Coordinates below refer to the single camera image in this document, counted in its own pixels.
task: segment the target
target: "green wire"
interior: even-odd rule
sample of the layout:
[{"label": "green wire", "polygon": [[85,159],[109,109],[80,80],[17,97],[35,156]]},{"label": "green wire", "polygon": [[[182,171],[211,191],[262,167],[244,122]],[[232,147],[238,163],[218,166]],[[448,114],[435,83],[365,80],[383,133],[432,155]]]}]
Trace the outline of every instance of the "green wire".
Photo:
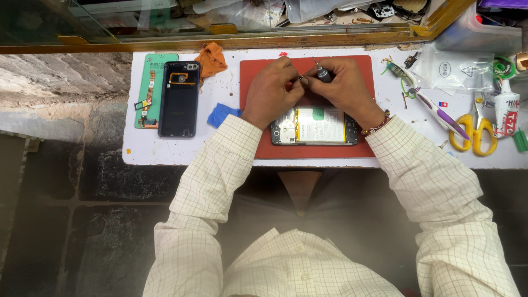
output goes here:
[{"label": "green wire", "polygon": [[405,88],[403,87],[403,78],[404,78],[404,77],[402,77],[401,80],[400,80],[401,88],[402,88],[403,92],[405,93],[405,95],[407,95],[407,96],[408,96],[409,98],[411,98],[411,99],[415,99],[415,98],[416,98],[416,94],[414,95],[414,97],[411,97],[411,95],[409,95],[409,93],[407,93],[407,92],[405,91]]},{"label": "green wire", "polygon": [[381,73],[381,75],[383,75],[385,71],[387,71],[388,68],[389,68],[389,64],[387,63],[387,68],[385,68],[385,70]]},{"label": "green wire", "polygon": [[[387,68],[385,68],[385,70],[381,73],[381,75],[383,75],[387,71],[388,68],[389,68],[389,62],[387,62]],[[403,78],[405,78],[405,77],[409,78],[408,76],[404,76],[404,77],[401,78],[401,80],[400,80],[401,88],[402,88],[403,92],[405,93],[405,95],[407,95],[407,97],[409,97],[411,99],[415,99],[416,95],[414,95],[414,97],[411,97],[411,95],[409,95],[409,93],[407,93],[405,91],[405,87],[403,87]]]}]

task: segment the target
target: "glass display case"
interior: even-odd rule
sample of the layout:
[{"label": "glass display case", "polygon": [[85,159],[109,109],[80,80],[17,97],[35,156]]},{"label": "glass display case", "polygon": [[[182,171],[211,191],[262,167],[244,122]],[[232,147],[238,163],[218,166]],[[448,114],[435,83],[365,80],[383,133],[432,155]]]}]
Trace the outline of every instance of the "glass display case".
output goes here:
[{"label": "glass display case", "polygon": [[473,2],[423,0],[417,13],[378,15],[379,1],[6,0],[0,53],[416,42],[436,37]]}]

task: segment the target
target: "white checkered shirt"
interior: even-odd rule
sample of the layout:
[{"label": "white checkered shirt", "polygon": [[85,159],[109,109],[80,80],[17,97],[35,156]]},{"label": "white checkered shirt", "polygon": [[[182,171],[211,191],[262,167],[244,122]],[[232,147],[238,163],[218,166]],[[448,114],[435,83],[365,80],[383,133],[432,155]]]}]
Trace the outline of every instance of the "white checkered shirt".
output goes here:
[{"label": "white checkered shirt", "polygon": [[[223,272],[213,236],[261,134],[230,115],[205,142],[182,175],[168,221],[155,227],[156,261],[143,296],[401,296],[329,239],[296,229],[270,230]],[[476,200],[482,191],[473,171],[397,116],[366,139],[423,230],[416,236],[422,296],[519,296],[492,212]]]}]

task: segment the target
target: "shirt sleeve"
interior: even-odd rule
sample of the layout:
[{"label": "shirt sleeve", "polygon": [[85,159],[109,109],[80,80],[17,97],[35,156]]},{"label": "shirt sleeve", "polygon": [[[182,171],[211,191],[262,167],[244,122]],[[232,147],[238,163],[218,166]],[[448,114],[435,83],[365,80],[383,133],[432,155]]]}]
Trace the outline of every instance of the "shirt sleeve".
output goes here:
[{"label": "shirt sleeve", "polygon": [[475,173],[397,116],[366,139],[423,230],[416,236],[422,296],[520,296],[492,212],[477,200]]},{"label": "shirt sleeve", "polygon": [[167,222],[154,228],[156,260],[143,296],[219,296],[223,270],[213,237],[248,176],[262,131],[229,115],[180,179]]}]

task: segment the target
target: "red sticker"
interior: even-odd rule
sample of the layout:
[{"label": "red sticker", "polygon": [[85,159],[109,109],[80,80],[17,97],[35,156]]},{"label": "red sticker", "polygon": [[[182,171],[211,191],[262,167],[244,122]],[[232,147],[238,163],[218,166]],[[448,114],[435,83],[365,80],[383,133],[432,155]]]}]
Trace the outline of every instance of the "red sticker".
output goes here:
[{"label": "red sticker", "polygon": [[517,114],[518,112],[508,112],[504,120],[504,129],[508,134],[515,133],[515,126],[517,124]]}]

